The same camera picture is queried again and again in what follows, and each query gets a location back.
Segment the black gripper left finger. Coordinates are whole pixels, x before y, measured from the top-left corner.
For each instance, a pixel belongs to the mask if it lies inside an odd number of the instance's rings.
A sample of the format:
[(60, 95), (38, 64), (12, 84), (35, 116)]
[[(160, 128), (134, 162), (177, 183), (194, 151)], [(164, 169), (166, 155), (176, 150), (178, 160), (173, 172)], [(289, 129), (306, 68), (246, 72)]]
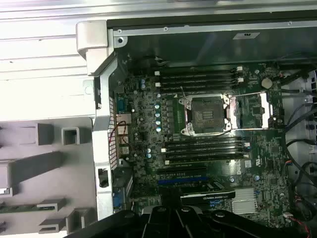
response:
[(146, 207), (142, 215), (122, 210), (69, 234), (68, 238), (167, 238), (172, 209), (176, 206), (173, 188), (160, 190), (161, 205)]

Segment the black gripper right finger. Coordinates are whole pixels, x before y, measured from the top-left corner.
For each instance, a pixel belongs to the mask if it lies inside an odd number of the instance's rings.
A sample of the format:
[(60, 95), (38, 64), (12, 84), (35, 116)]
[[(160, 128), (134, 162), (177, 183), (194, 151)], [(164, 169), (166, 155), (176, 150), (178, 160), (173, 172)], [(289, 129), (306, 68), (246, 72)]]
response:
[(182, 229), (190, 238), (302, 238), (303, 233), (288, 228), (271, 228), (227, 210), (203, 212), (197, 205), (234, 198), (234, 190), (211, 190), (183, 193), (176, 191), (176, 206), (172, 209)]

